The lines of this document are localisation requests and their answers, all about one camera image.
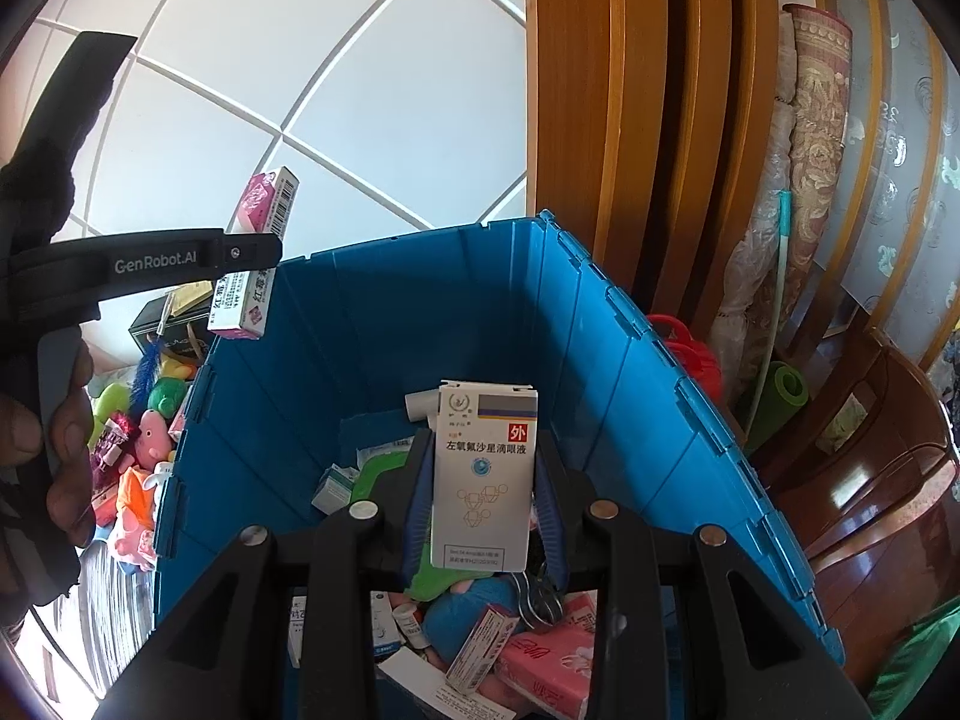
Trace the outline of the white eye drop box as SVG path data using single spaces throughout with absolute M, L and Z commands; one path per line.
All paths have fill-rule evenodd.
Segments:
M 502 574 L 526 567 L 539 394 L 530 385 L 444 380 L 431 503 L 431 564 Z

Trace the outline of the orange dress pig plush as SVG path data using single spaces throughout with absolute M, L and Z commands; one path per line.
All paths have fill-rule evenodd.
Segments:
M 107 537 L 107 550 L 114 561 L 151 572 L 156 567 L 156 484 L 151 473 L 132 465 L 119 479 L 116 518 Z

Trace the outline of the black gift box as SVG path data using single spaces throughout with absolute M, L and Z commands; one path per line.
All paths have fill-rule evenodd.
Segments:
M 128 327 L 140 351 L 160 340 L 161 351 L 181 361 L 205 361 L 213 344 L 206 324 L 212 307 L 213 283 L 195 281 L 148 301 Z

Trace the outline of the blue feather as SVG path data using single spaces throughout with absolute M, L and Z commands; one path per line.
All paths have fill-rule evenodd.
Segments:
M 143 351 L 137 369 L 135 369 L 132 385 L 130 385 L 128 416 L 132 419 L 140 419 L 143 413 L 148 410 L 149 394 L 155 387 L 162 354 L 163 340 L 160 338 L 150 341 Z

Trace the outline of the light green plush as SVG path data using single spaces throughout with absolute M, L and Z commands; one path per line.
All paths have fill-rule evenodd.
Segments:
M 106 422 L 116 413 L 127 415 L 128 408 L 130 408 L 130 387 L 127 383 L 111 382 L 93 403 L 93 429 L 88 439 L 90 449 L 93 449 L 98 442 Z

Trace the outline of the red dress pig plush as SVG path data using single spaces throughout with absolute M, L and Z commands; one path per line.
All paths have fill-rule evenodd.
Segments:
M 172 452 L 172 439 L 160 411 L 146 410 L 139 422 L 139 435 L 133 442 L 133 456 L 140 468 L 153 472 Z

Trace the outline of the wooden chair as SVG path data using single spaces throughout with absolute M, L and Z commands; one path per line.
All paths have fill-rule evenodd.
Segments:
M 958 593 L 958 454 L 934 387 L 857 330 L 818 394 L 750 457 L 815 578 L 861 691 L 908 629 Z

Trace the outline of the blue plastic storage bin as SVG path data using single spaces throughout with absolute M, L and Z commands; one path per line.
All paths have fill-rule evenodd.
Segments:
M 418 232 L 277 271 L 265 335 L 213 346 L 161 500 L 166 617 L 242 528 L 319 525 L 331 466 L 405 436 L 407 395 L 446 380 L 535 388 L 540 426 L 597 493 L 654 527 L 724 528 L 811 628 L 827 678 L 797 718 L 859 718 L 843 644 L 786 518 L 651 322 L 550 216 Z

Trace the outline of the rolled patterned carpet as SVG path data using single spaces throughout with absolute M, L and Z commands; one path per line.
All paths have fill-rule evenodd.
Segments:
M 726 401 L 754 380 L 766 340 L 786 323 L 811 270 L 843 161 L 852 58 L 844 21 L 807 5 L 782 9 L 765 161 L 709 332 Z

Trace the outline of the wooden door frame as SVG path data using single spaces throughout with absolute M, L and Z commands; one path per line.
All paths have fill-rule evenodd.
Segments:
M 527 206 L 695 333 L 754 206 L 778 0 L 526 0 Z

